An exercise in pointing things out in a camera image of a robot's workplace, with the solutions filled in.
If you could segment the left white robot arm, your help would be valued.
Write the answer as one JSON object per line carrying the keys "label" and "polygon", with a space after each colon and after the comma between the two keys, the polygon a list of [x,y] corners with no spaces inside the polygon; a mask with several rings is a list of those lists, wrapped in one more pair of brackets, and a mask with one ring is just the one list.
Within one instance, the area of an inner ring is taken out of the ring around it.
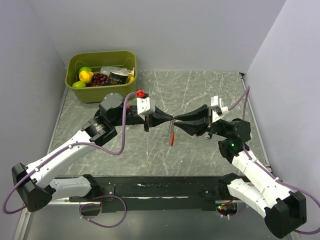
{"label": "left white robot arm", "polygon": [[28,165],[16,164],[12,169],[14,190],[29,212],[36,212],[49,202],[67,197],[95,200],[100,187],[93,176],[85,174],[74,179],[58,180],[58,174],[79,158],[99,149],[112,156],[123,153],[126,126],[143,125],[144,131],[173,120],[173,116],[156,107],[149,95],[141,90],[126,97],[107,94],[98,111],[67,142],[48,155]]}

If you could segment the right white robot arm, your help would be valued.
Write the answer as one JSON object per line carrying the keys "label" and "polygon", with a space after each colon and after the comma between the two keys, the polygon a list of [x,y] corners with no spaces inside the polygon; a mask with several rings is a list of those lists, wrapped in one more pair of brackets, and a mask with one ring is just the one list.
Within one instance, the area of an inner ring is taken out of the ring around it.
{"label": "right white robot arm", "polygon": [[251,140],[251,124],[240,118],[226,121],[227,107],[200,108],[174,117],[174,125],[191,136],[205,133],[224,137],[218,142],[220,154],[250,181],[229,174],[218,193],[223,199],[242,200],[264,219],[269,231],[284,238],[307,221],[306,198],[279,182],[255,157],[246,144]]}

